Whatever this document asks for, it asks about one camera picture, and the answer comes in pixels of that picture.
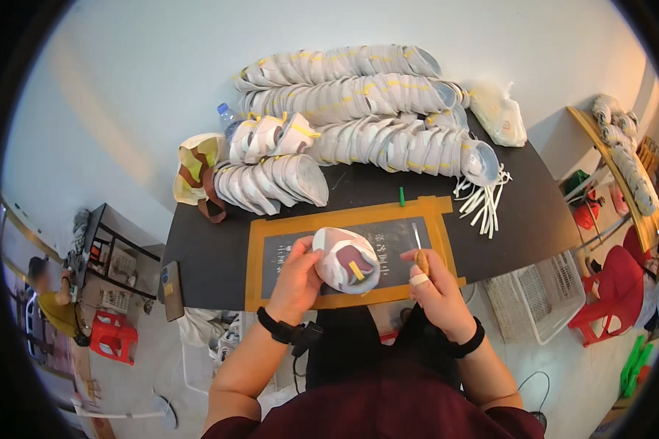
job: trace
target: orange tape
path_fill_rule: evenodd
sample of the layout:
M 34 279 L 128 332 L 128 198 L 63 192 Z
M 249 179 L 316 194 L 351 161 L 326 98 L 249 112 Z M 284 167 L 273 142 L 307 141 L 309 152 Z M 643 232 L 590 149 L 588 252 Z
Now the orange tape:
M 249 229 L 249 252 L 246 256 L 245 310 L 256 311 L 268 303 L 261 298 L 262 268 L 264 263 L 264 238 L 279 234 L 313 234 L 322 227 L 344 228 L 350 225 L 378 223 L 422 216 L 432 249 L 444 260 L 449 271 L 456 277 L 454 255 L 449 245 L 447 229 L 442 214 L 453 211 L 451 197 L 418 197 L 405 202 L 401 207 L 397 202 L 385 205 L 356 207 L 334 212 L 323 212 L 267 221 L 254 220 Z M 457 277 L 459 286 L 466 285 L 464 277 Z M 318 296 L 313 309 L 343 308 L 347 306 L 370 305 L 407 299 L 410 293 L 408 278 L 405 285 L 389 286 L 370 291 L 367 294 L 329 294 Z

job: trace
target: brown strap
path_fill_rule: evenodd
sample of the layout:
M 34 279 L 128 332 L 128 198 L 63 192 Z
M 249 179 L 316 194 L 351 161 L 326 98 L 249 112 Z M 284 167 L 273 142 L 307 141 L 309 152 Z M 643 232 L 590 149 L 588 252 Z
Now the brown strap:
M 207 159 L 205 158 L 205 154 L 203 153 L 198 153 L 197 146 L 190 148 L 191 154 L 193 154 L 193 157 L 195 157 L 196 160 L 198 160 L 200 164 L 200 172 L 198 173 L 198 181 L 195 181 L 193 178 L 192 173 L 190 173 L 190 170 L 186 168 L 184 165 L 180 165 L 180 168 L 178 169 L 178 175 L 183 177 L 186 183 L 190 185 L 191 188 L 193 189 L 200 189 L 203 186 L 202 183 L 202 176 L 207 171 L 210 169 L 210 166 L 207 165 Z
M 222 201 L 215 192 L 215 182 L 214 182 L 214 172 L 212 169 L 207 169 L 200 179 L 202 181 L 203 187 L 205 188 L 205 194 L 210 198 L 210 201 L 215 203 L 222 209 L 222 211 L 214 216 L 210 216 L 210 213 L 207 211 L 207 200 L 205 198 L 198 199 L 198 209 L 209 219 L 212 223 L 217 224 L 227 216 L 227 211 L 225 210 L 225 202 Z
M 186 168 L 184 165 L 180 165 L 180 168 L 178 168 L 178 175 L 183 177 L 186 183 L 190 185 L 191 188 L 193 189 L 200 189 L 202 188 L 202 182 L 197 182 L 193 178 L 193 175 L 190 173 L 190 170 Z
M 190 148 L 190 152 L 193 154 L 193 157 L 198 160 L 198 162 L 202 163 L 200 166 L 200 172 L 198 173 L 198 179 L 202 181 L 202 174 L 204 174 L 205 171 L 209 169 L 209 166 L 207 166 L 207 158 L 205 158 L 205 154 L 197 152 L 197 146 Z

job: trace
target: hand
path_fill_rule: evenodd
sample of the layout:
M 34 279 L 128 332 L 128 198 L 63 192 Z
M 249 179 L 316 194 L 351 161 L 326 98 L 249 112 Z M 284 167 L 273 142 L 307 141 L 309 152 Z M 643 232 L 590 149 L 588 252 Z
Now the hand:
M 305 236 L 293 243 L 278 281 L 266 306 L 266 312 L 275 321 L 283 320 L 292 325 L 299 324 L 303 312 L 315 303 L 323 281 L 315 271 L 315 262 L 320 260 L 322 250 L 310 251 L 313 237 Z
M 64 283 L 64 277 L 69 281 L 69 285 L 71 285 L 71 270 L 67 268 L 66 270 L 61 271 L 61 284 Z
M 417 249 L 401 254 L 403 260 L 414 260 Z M 464 303 L 457 280 L 444 266 L 444 262 L 432 249 L 424 249 L 429 261 L 430 279 L 410 286 L 410 298 L 420 304 L 427 319 L 441 329 L 450 341 L 464 344 L 476 333 L 476 322 Z M 410 277 L 422 273 L 413 266 Z

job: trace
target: chalkboard sign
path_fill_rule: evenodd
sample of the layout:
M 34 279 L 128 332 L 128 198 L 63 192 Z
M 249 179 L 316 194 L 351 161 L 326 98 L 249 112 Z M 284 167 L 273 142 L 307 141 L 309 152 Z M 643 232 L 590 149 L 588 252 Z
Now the chalkboard sign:
M 381 264 L 381 279 L 375 287 L 376 289 L 407 284 L 413 262 L 402 260 L 400 255 L 404 251 L 417 248 L 413 223 L 420 236 L 422 248 L 431 248 L 427 227 L 422 216 L 344 227 L 366 238 L 376 251 L 376 256 Z M 308 230 L 307 232 L 268 236 L 264 239 L 264 263 L 261 275 L 262 299 L 271 298 L 281 267 L 288 257 L 293 243 L 298 238 L 313 233 L 315 233 L 314 230 Z M 320 295 L 338 293 L 341 292 L 326 284 L 323 284 L 320 289 Z

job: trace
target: yellow nose clip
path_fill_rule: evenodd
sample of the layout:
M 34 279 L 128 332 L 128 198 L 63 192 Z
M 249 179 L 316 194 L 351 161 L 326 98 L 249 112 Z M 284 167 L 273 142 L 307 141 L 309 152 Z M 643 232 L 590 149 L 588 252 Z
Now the yellow nose clip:
M 349 268 L 354 272 L 354 276 L 356 276 L 357 279 L 364 280 L 364 273 L 361 273 L 361 270 L 359 270 L 359 266 L 356 265 L 355 261 L 352 260 L 352 262 L 349 263 Z

